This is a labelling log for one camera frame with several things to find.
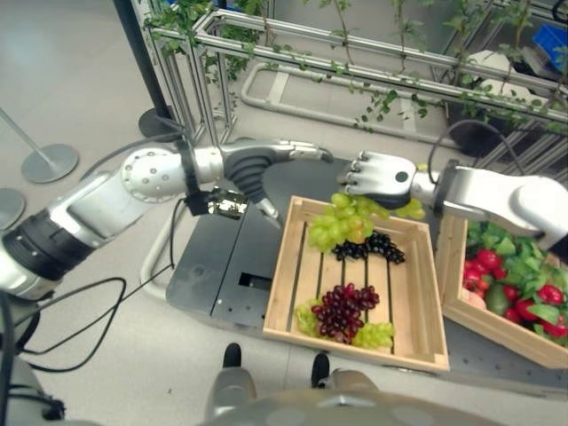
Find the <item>white pipe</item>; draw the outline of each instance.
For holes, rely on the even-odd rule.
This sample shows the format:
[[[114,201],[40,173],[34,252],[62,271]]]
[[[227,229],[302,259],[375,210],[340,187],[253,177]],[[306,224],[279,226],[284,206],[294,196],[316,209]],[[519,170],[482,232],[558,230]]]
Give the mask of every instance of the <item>white pipe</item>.
[[[259,99],[253,98],[249,95],[250,86],[256,77],[256,74],[261,69],[268,69],[270,70],[269,66],[264,63],[257,64],[253,69],[250,71],[250,74],[247,76],[244,84],[242,85],[241,90],[241,99],[245,104],[251,105],[253,107],[262,108],[268,111],[274,111],[277,113],[284,113],[290,115],[296,115],[304,118],[310,118],[313,120],[319,120],[322,122],[331,122],[333,124],[340,124],[342,126],[353,127],[355,120],[352,118],[342,117],[341,115],[333,115],[327,113],[321,113],[319,111],[312,111],[310,109],[302,108],[299,106],[291,106],[287,104],[281,104],[280,102],[275,102],[275,99]],[[323,78],[322,81],[326,83],[337,84],[340,86],[352,86],[356,89],[362,89],[364,91],[379,91],[381,93],[386,93],[389,90],[385,89],[381,86],[371,85],[369,87],[365,87],[363,83],[358,82],[351,82],[348,79],[341,78],[341,77],[332,77],[327,79],[323,74],[314,73],[312,71],[302,71],[300,69],[292,68],[292,67],[284,67],[280,66],[278,68],[279,72],[287,73],[291,75],[296,75],[303,78],[310,78],[312,80],[316,79],[319,80]],[[412,93],[406,91],[398,91],[398,96],[403,99],[409,99],[412,96]],[[421,97],[421,99],[425,100],[426,102],[435,102],[436,100],[429,97]],[[397,136],[399,138],[411,138],[421,142],[426,142],[429,144],[434,144],[438,140],[436,136],[429,136],[424,135],[416,131],[409,131],[405,129],[395,129],[392,127],[382,126],[380,124],[374,124],[371,122],[364,123],[366,127],[373,129],[373,131],[384,133],[387,135]],[[451,148],[456,148],[455,142],[453,142],[450,138],[444,138],[442,141],[442,146],[448,146]]]
[[[185,208],[178,210],[176,217],[174,218],[174,232],[179,220],[184,214]],[[166,247],[166,244],[170,240],[170,226],[171,217],[166,220],[166,223],[163,225],[162,229],[156,236],[154,244],[152,245],[152,247],[150,247],[148,255],[146,256],[144,263],[140,267],[139,274],[141,283],[148,281],[148,283],[144,286],[144,290],[147,292],[147,294],[163,301],[166,300],[166,289],[156,284],[154,280],[150,280],[150,278],[152,277],[152,275],[154,275],[156,264],[158,263],[158,260],[160,259],[160,256],[162,255],[163,250]]]

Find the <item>green grapes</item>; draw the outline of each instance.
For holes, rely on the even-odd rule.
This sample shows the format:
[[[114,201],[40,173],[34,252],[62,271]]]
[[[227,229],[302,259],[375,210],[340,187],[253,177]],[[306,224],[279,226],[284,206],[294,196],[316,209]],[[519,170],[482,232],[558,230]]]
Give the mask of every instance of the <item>green grapes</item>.
[[[377,215],[382,220],[391,216],[386,208],[363,195],[334,193],[331,202],[324,215],[313,218],[308,230],[308,244],[322,253],[329,252],[345,241],[361,244],[375,228],[371,220],[372,215]],[[425,215],[421,203],[417,200],[411,200],[395,212],[400,217],[412,219],[422,219]]]
[[[374,324],[368,322],[353,337],[353,346],[364,349],[374,349],[378,347],[391,348],[394,327],[390,322],[380,322]]]

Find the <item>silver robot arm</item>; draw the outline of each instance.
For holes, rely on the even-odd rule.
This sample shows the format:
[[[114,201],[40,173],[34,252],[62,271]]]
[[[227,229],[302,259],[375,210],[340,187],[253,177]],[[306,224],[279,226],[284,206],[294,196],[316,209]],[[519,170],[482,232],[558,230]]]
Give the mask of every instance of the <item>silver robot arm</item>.
[[[57,287],[65,273],[92,251],[136,223],[153,205],[219,178],[232,180],[271,220],[278,211],[264,193],[264,170],[297,158],[332,161],[312,144],[239,139],[220,147],[175,153],[165,147],[139,149],[115,172],[85,179],[0,240],[0,289],[37,300]]]
[[[568,191],[542,176],[505,176],[450,161],[441,173],[418,170],[404,158],[363,152],[343,177],[345,191],[366,194],[387,208],[411,197],[447,213],[492,221],[516,235],[532,236],[542,249],[566,258]]]

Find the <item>grape bunch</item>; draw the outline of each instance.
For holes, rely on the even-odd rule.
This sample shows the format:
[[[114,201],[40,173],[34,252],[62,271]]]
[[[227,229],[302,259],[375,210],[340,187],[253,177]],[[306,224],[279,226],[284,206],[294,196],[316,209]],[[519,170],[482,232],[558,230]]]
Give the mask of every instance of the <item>grape bunch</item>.
[[[372,349],[379,346],[390,348],[392,347],[393,336],[394,327],[390,322],[381,322],[379,324],[368,322],[353,337],[351,344],[364,349]]]
[[[317,335],[351,344],[360,328],[365,326],[361,313],[376,307],[379,295],[372,286],[355,289],[353,283],[335,286],[322,298],[320,304],[311,307],[315,315],[314,330]]]
[[[316,216],[308,230],[308,243],[327,253],[344,241],[362,243],[373,232],[371,215],[389,218],[389,211],[362,195],[334,193],[332,205],[323,216]]]
[[[400,209],[394,210],[398,217],[411,217],[412,219],[423,219],[426,216],[426,212],[422,208],[422,203],[416,199],[410,200],[410,202]]]
[[[376,230],[373,230],[362,244],[346,241],[344,244],[337,244],[331,252],[335,254],[338,261],[344,260],[347,256],[354,259],[367,258],[369,253],[381,255],[395,264],[401,264],[405,261],[404,252],[391,241],[391,237]]]

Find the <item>tomato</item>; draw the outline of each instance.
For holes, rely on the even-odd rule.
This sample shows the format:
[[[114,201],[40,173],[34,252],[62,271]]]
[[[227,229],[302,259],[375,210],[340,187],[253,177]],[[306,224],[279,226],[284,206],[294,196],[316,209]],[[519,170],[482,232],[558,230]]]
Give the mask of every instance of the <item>tomato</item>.
[[[503,293],[510,302],[515,302],[518,299],[518,288],[505,284],[503,286]]]
[[[517,301],[515,302],[515,309],[523,320],[536,321],[539,317],[534,315],[532,312],[527,311],[527,308],[533,305],[534,301],[532,299],[517,299]]]
[[[503,318],[511,322],[514,322],[515,324],[521,323],[521,317],[519,316],[517,311],[515,311],[513,308],[507,308],[503,313]]]
[[[477,288],[479,288],[481,291],[486,291],[489,288],[489,283],[485,280],[479,280],[477,282]]]
[[[503,268],[501,268],[500,266],[493,269],[491,271],[491,273],[493,274],[493,276],[495,277],[496,280],[502,280],[503,278],[507,277],[507,271],[505,271]]]
[[[471,290],[473,291],[473,289],[476,287],[476,282],[472,281],[472,280],[465,280],[463,282],[463,286],[467,289],[467,290]]]
[[[475,281],[478,282],[481,280],[481,273],[476,271],[475,269],[466,269],[463,271],[463,279],[466,281]]]
[[[481,275],[487,275],[489,273],[489,270],[485,268],[482,264],[480,264],[477,260],[471,261],[471,267],[469,269],[478,271]]]
[[[545,321],[544,319],[541,319],[540,323],[542,324],[544,331],[554,337],[563,337],[568,335],[568,327],[564,324],[564,317],[562,314],[558,315],[558,322],[555,325]]]
[[[562,303],[562,291],[551,284],[545,284],[536,292],[536,294],[540,297],[544,304],[559,305]]]
[[[477,252],[476,260],[492,271],[501,265],[501,258],[493,250],[482,248]]]

